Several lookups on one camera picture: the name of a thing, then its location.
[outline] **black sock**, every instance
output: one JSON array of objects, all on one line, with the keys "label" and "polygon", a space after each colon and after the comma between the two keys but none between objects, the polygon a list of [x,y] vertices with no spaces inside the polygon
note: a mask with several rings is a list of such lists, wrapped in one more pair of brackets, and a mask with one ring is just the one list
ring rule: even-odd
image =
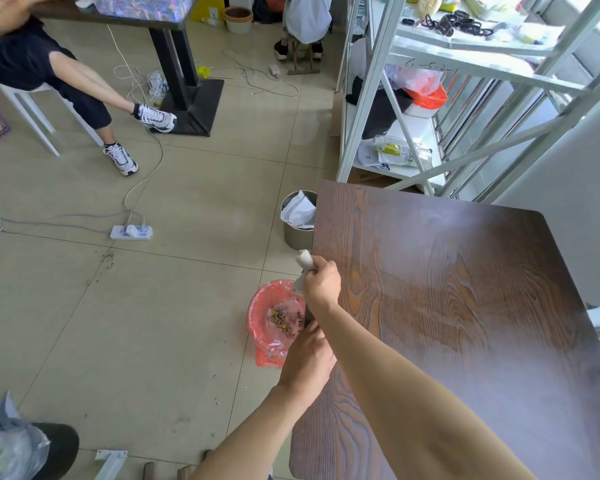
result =
[{"label": "black sock", "polygon": [[134,112],[131,113],[131,115],[136,119],[139,120],[140,119],[140,104],[136,103],[134,106]]}]

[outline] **table leg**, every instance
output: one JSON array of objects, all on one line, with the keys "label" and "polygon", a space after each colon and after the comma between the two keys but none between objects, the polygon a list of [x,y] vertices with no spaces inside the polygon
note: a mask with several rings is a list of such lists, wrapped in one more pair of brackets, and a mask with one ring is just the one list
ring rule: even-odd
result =
[{"label": "table leg", "polygon": [[211,136],[224,80],[198,79],[184,29],[171,32],[149,29],[149,32],[169,85],[160,109],[178,117],[172,133]]}]

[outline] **transparent plastic box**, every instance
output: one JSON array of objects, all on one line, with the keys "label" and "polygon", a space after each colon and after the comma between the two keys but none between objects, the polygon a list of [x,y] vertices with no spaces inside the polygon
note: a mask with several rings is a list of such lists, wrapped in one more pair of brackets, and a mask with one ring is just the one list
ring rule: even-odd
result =
[{"label": "transparent plastic box", "polygon": [[179,23],[191,8],[191,0],[93,0],[103,15]]}]

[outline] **wooden stool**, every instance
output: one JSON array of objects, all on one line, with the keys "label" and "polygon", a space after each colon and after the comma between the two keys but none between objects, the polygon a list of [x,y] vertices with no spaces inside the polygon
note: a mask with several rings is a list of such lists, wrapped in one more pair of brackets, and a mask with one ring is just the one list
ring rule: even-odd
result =
[{"label": "wooden stool", "polygon": [[297,51],[300,48],[300,40],[296,39],[295,37],[289,35],[289,49],[291,49],[291,53],[293,54],[293,58],[294,58],[294,69],[287,71],[287,74],[289,75],[299,75],[299,74],[318,74],[320,73],[320,69],[314,69],[313,68],[313,51],[312,51],[312,46],[309,45],[308,50],[304,53],[304,55],[306,56],[306,54],[309,54],[309,69],[298,69],[298,65],[297,65]]}]

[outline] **shoe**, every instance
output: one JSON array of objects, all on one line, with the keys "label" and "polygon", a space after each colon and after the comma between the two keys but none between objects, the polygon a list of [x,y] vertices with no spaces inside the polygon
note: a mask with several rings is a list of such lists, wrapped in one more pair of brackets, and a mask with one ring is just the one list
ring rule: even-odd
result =
[{"label": "shoe", "polygon": [[322,42],[312,43],[311,51],[313,53],[313,60],[316,60],[316,61],[322,60]]},{"label": "shoe", "polygon": [[176,126],[178,117],[170,112],[159,111],[146,104],[140,104],[138,119],[147,128],[158,130],[160,133],[168,133]]},{"label": "shoe", "polygon": [[138,164],[136,163],[131,155],[127,153],[124,146],[119,143],[112,144],[104,147],[104,154],[113,160],[116,164],[120,173],[125,177],[133,175],[139,170]]},{"label": "shoe", "polygon": [[279,61],[286,61],[289,55],[289,46],[282,45],[282,40],[276,42],[273,46],[273,51],[276,53],[276,57]]}]

